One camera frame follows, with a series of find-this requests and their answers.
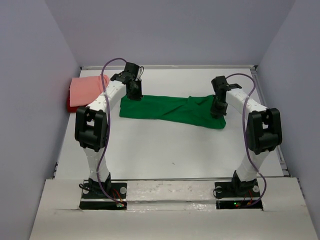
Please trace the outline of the green t shirt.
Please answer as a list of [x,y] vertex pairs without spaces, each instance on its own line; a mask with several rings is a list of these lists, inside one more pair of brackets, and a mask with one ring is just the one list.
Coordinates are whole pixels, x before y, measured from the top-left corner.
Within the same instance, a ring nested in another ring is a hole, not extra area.
[[223,117],[211,116],[214,96],[155,96],[144,95],[141,100],[123,97],[120,101],[121,118],[162,120],[208,129],[222,130],[226,126]]

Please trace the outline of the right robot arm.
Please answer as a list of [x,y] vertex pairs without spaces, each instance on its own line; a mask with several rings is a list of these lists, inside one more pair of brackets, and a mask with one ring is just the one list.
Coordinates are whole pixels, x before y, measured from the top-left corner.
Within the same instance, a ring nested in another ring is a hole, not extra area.
[[231,181],[217,182],[213,194],[217,199],[241,198],[253,193],[258,187],[262,163],[282,143],[281,114],[277,108],[268,108],[245,93],[237,83],[228,83],[226,76],[212,81],[215,93],[210,113],[214,119],[227,114],[228,106],[234,107],[242,116],[242,132],[245,156],[234,171]]

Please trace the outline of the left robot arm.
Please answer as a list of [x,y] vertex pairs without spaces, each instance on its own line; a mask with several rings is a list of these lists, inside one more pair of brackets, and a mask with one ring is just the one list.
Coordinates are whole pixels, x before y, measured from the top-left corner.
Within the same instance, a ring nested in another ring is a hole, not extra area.
[[112,197],[111,173],[107,167],[105,153],[110,139],[111,110],[123,98],[140,101],[142,94],[142,75],[145,68],[132,62],[126,62],[124,70],[114,74],[108,83],[105,82],[104,66],[100,81],[102,93],[87,106],[77,109],[75,115],[75,140],[82,147],[88,162],[88,183],[79,186],[101,198],[114,202]]

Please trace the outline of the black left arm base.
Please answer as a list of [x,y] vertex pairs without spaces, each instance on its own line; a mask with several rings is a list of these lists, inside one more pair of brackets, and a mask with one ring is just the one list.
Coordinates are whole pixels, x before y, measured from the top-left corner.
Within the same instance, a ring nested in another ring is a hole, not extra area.
[[127,209],[127,183],[112,182],[111,189],[107,193],[111,198],[107,197],[99,188],[92,190],[89,188],[89,182],[79,184],[81,198],[79,208],[81,210],[107,210],[117,211]]

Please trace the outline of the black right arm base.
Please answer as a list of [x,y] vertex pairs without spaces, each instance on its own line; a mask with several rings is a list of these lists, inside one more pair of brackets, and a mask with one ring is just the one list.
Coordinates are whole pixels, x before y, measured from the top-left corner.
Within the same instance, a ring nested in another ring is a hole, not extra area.
[[217,210],[263,209],[257,181],[254,182],[252,187],[238,193],[232,188],[230,181],[218,181],[214,183],[212,194],[216,198],[215,206]]

